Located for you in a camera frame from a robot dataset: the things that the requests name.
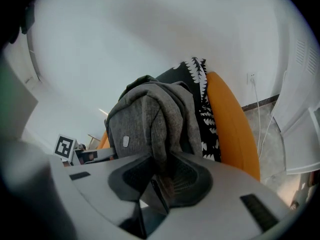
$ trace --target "gray tile floor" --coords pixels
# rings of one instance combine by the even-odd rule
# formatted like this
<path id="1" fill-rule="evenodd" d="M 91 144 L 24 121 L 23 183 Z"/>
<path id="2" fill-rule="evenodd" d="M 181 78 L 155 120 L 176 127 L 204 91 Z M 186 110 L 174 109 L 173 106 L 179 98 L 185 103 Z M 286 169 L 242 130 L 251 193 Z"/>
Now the gray tile floor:
<path id="1" fill-rule="evenodd" d="M 259 151 L 271 119 L 273 107 L 274 105 L 271 103 L 260 107 L 261 135 Z M 259 138 L 258 109 L 246 111 L 245 115 L 257 145 Z M 300 174 L 286 174 L 284 144 L 274 119 L 272 119 L 267 132 L 259 162 L 261 183 L 276 192 L 288 206 L 291 205 L 293 199 L 296 200 L 297 196 L 300 196 L 300 199 L 304 199 L 304 195 L 302 196 L 300 192 L 302 188 L 305 188 L 306 184 L 303 185 L 303 182 L 307 180 L 306 175 L 302 177 Z"/>

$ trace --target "baseboard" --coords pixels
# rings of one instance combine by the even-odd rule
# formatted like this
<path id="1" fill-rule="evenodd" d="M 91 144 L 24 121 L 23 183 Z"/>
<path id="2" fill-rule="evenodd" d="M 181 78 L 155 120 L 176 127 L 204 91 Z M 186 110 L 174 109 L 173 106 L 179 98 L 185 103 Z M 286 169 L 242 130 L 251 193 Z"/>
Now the baseboard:
<path id="1" fill-rule="evenodd" d="M 260 101 L 259 101 L 259 107 L 277 101 L 278 97 L 279 97 L 279 94 L 278 94 L 278 95 L 275 95 L 275 96 L 272 96 L 272 97 L 270 97 L 270 98 L 266 98 L 266 99 L 264 99 L 264 100 L 260 100 Z M 242 110 L 243 110 L 243 111 L 248 111 L 248 110 L 253 110 L 253 109 L 257 108 L 257 107 L 258 107 L 258 104 L 255 102 L 255 103 L 252 103 L 252 104 L 243 106 L 243 107 L 242 107 Z"/>

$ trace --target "chair backrest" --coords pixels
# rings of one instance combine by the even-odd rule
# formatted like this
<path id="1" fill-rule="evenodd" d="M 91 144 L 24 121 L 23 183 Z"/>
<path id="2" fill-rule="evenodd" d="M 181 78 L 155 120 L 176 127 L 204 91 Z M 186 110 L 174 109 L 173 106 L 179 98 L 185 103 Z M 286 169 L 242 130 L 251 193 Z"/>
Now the chair backrest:
<path id="1" fill-rule="evenodd" d="M 260 181 L 257 147 L 250 125 L 236 97 L 215 72 L 206 75 L 207 94 L 219 136 L 221 162 Z"/>

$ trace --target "white cable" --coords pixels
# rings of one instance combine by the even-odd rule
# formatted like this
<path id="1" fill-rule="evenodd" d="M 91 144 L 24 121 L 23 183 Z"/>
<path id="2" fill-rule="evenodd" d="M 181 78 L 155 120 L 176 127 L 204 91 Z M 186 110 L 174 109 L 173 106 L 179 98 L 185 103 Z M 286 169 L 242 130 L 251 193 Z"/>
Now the white cable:
<path id="1" fill-rule="evenodd" d="M 257 145 L 257 152 L 259 154 L 259 144 L 260 144 L 260 134 L 261 134 L 261 122 L 260 122 L 260 107 L 259 107 L 259 101 L 258 101 L 258 95 L 257 95 L 257 90 L 256 90 L 256 83 L 255 83 L 255 79 L 251 79 L 251 82 L 253 84 L 254 87 L 254 92 L 255 92 L 255 97 L 256 97 L 256 103 L 258 105 L 258 117 L 259 117 L 259 139 L 258 139 L 258 145 Z"/>
<path id="2" fill-rule="evenodd" d="M 281 85 L 280 94 L 281 94 L 282 88 L 283 88 L 283 86 L 284 86 L 286 74 L 287 74 L 287 71 L 284 71 L 283 77 L 282 77 L 282 85 Z M 279 98 L 278 98 L 278 100 L 277 100 L 276 106 L 277 106 L 277 104 L 279 104 L 279 101 L 280 101 L 280 95 L 279 95 Z M 269 126 L 270 126 L 273 118 L 274 118 L 274 115 L 272 114 L 272 115 L 271 115 L 270 122 L 269 122 L 269 124 L 268 124 L 268 127 L 266 128 L 266 132 L 265 132 L 263 141 L 262 141 L 262 143 L 261 143 L 261 151 L 260 151 L 259 159 L 260 159 L 260 157 L 261 157 L 262 150 L 263 150 L 263 146 L 264 146 L 264 142 L 265 142 L 265 139 L 266 139 L 266 137 L 267 137 L 267 133 L 268 133 L 268 130 L 269 130 Z"/>

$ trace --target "black rubber pad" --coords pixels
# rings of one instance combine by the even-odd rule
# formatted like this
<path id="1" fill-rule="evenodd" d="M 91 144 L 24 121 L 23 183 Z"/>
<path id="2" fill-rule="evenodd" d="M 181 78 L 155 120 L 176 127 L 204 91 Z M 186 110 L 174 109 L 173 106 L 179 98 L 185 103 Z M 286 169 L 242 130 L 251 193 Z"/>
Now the black rubber pad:
<path id="1" fill-rule="evenodd" d="M 263 232 L 278 223 L 276 217 L 254 194 L 241 196 L 240 199 Z"/>
<path id="2" fill-rule="evenodd" d="M 81 178 L 84 178 L 84 177 L 87 177 L 87 176 L 90 176 L 91 174 L 87 171 L 83 171 L 83 172 L 79 172 L 79 173 L 76 173 L 76 174 L 71 174 L 70 175 L 70 179 L 72 181 L 75 181 L 75 180 L 78 180 L 78 179 L 81 179 Z"/>

